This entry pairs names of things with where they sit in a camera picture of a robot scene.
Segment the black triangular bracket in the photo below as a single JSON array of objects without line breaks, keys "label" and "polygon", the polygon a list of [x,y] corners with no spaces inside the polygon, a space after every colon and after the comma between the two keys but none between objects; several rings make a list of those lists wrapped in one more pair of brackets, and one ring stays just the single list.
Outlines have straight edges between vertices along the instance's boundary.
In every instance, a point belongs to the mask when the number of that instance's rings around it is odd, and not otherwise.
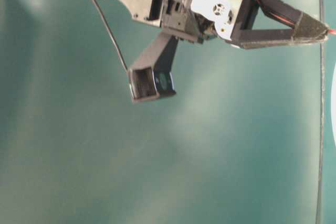
[{"label": "black triangular bracket", "polygon": [[[289,29],[253,30],[259,8]],[[328,30],[326,24],[281,0],[243,0],[231,40],[227,42],[245,49],[311,44],[325,41]]]}]

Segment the red wire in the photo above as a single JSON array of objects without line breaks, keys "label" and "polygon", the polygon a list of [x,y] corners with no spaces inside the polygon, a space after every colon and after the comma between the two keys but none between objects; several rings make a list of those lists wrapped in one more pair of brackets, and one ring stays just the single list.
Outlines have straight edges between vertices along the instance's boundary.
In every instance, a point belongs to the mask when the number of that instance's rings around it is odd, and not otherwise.
[{"label": "red wire", "polygon": [[[260,2],[259,0],[256,0],[256,1],[257,1],[257,3],[259,4],[259,6],[262,8],[262,6],[261,6],[261,2]],[[281,21],[287,23],[288,25],[295,26],[295,24],[294,24],[293,22],[291,22],[291,21],[289,21],[289,20],[287,20],[287,19],[285,19],[285,18],[283,18],[283,17],[280,17],[280,16],[278,16],[278,15],[276,15],[276,14],[274,14],[274,13],[269,13],[269,14],[273,15],[273,16],[276,17],[278,20],[281,20]]]},{"label": "red wire", "polygon": [[336,30],[335,29],[329,29],[328,33],[336,35]]},{"label": "red wire", "polygon": [[287,20],[287,19],[285,19],[285,18],[282,18],[282,17],[280,17],[280,16],[278,16],[278,15],[276,15],[276,14],[274,14],[274,13],[270,13],[270,14],[272,14],[272,15],[275,16],[277,19],[279,19],[279,20],[281,20],[281,21],[283,21],[283,22],[285,22],[285,23],[287,23],[287,24],[289,24],[289,25],[295,26],[295,24],[294,24],[293,22],[291,22],[291,21],[289,21],[289,20]]}]

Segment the robotic arm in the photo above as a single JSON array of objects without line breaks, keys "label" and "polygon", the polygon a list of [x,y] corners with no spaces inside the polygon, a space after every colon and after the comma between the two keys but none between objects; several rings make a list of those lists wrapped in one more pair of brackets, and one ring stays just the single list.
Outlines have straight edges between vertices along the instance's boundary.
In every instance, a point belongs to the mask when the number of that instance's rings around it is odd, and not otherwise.
[{"label": "robotic arm", "polygon": [[[179,40],[221,38],[254,49],[324,42],[329,27],[281,0],[119,0],[135,22],[161,28],[128,69],[132,101],[175,95],[171,68]],[[253,30],[258,10],[288,29]]]}]

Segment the white object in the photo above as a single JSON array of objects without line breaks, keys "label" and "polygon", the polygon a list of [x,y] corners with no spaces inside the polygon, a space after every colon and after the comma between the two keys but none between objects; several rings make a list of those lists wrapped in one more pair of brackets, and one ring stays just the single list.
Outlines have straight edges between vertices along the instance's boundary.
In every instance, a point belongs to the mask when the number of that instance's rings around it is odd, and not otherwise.
[{"label": "white object", "polygon": [[191,10],[215,23],[222,39],[231,40],[231,34],[243,0],[192,0]]},{"label": "white object", "polygon": [[331,121],[334,132],[334,140],[336,144],[336,67],[334,71],[334,78],[332,81],[332,89],[331,89]]}]

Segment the teal background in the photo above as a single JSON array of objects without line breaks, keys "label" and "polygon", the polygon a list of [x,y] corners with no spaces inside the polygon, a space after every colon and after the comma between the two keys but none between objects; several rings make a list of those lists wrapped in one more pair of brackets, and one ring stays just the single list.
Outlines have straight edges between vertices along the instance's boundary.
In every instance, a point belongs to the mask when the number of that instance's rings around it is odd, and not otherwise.
[{"label": "teal background", "polygon": [[[336,27],[335,0],[325,0],[326,21],[330,27]],[[331,124],[331,86],[334,66],[336,64],[336,38],[331,37],[326,43],[325,53],[325,107],[326,117],[324,124],[324,159],[323,159],[323,183],[322,183],[322,223],[336,223],[336,148],[333,141]]]},{"label": "teal background", "polygon": [[[319,17],[319,0],[285,1]],[[131,64],[159,30],[100,3]],[[177,96],[137,105],[89,0],[0,0],[0,46],[1,223],[315,223],[319,45],[182,42]],[[333,46],[325,223],[335,222]]]}]

